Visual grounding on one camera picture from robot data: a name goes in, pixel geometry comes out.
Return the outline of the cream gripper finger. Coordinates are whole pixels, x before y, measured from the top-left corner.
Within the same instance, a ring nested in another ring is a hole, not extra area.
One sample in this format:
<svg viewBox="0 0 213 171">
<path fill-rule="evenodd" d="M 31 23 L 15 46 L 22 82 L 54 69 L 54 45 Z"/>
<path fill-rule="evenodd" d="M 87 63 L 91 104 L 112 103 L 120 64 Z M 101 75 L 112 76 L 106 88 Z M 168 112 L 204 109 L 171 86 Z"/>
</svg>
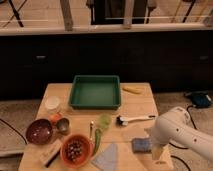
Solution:
<svg viewBox="0 0 213 171">
<path fill-rule="evenodd" d="M 159 160 L 164 149 L 162 146 L 153 146 L 152 147 L 152 159 L 153 160 Z"/>
</svg>

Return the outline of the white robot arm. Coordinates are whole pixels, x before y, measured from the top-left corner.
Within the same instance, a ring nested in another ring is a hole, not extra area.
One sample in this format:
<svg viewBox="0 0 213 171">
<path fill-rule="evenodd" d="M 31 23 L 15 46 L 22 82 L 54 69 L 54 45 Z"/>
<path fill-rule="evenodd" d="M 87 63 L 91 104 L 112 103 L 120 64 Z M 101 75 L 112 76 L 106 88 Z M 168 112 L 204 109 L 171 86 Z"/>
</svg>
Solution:
<svg viewBox="0 0 213 171">
<path fill-rule="evenodd" d="M 164 147 L 173 140 L 213 162 L 213 136 L 188 126 L 190 119 L 187 110 L 179 106 L 155 119 L 154 124 L 146 129 L 153 160 L 159 160 Z"/>
</svg>

